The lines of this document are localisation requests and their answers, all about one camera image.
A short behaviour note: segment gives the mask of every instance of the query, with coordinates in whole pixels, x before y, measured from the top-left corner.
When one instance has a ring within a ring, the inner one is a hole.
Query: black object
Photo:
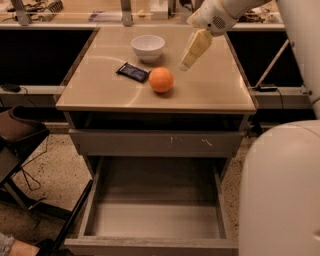
[[[17,84],[10,84],[10,83],[5,83],[3,85],[1,85],[1,88],[4,91],[8,91],[8,92],[20,92],[21,87]]]
[[[128,62],[126,62],[125,64],[123,64],[116,72],[118,75],[123,75],[126,77],[129,77],[133,80],[136,80],[140,83],[145,82],[148,77],[150,72],[149,71],[145,71],[143,69],[137,68],[131,64],[129,64]]]
[[[250,86],[255,86],[288,39],[284,31],[229,31],[228,38]],[[303,79],[290,45],[286,47],[263,83],[300,87]]]
[[[0,29],[0,84],[60,85],[94,34],[93,28]]]

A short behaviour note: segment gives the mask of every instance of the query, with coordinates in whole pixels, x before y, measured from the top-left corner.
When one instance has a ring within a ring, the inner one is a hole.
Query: small bowl
[[[155,62],[161,56],[164,45],[163,38],[154,35],[138,36],[131,41],[133,51],[145,63]]]

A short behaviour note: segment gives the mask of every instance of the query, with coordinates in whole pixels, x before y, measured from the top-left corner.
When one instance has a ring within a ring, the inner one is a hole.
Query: drawer front
[[[237,255],[212,159],[105,157],[76,255]]]
[[[70,135],[80,155],[232,157],[242,132],[77,130]]]

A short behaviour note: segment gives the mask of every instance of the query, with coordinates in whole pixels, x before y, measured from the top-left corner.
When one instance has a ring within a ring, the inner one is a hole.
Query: empty drawer
[[[101,158],[86,207],[76,255],[237,255],[212,159]]]

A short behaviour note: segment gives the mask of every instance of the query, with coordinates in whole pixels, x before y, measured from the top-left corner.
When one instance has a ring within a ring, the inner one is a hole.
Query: beige cabinet
[[[184,25],[100,27],[56,106],[94,177],[77,255],[236,255],[220,180],[255,105],[224,37],[188,72],[178,69],[194,30]],[[166,41],[144,64],[130,42]],[[157,94],[115,71],[125,62],[168,68],[174,88]]]

